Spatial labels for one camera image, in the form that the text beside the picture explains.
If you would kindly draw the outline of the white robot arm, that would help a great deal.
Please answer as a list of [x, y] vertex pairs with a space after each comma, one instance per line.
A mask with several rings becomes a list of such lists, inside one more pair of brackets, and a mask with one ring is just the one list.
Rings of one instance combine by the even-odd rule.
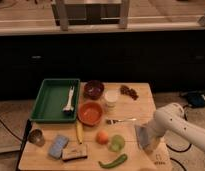
[[205, 129], [182, 119], [184, 109], [178, 103], [170, 103], [155, 110], [153, 118], [144, 125], [143, 149], [152, 144], [152, 140], [163, 137], [167, 130], [183, 137], [205, 152]]

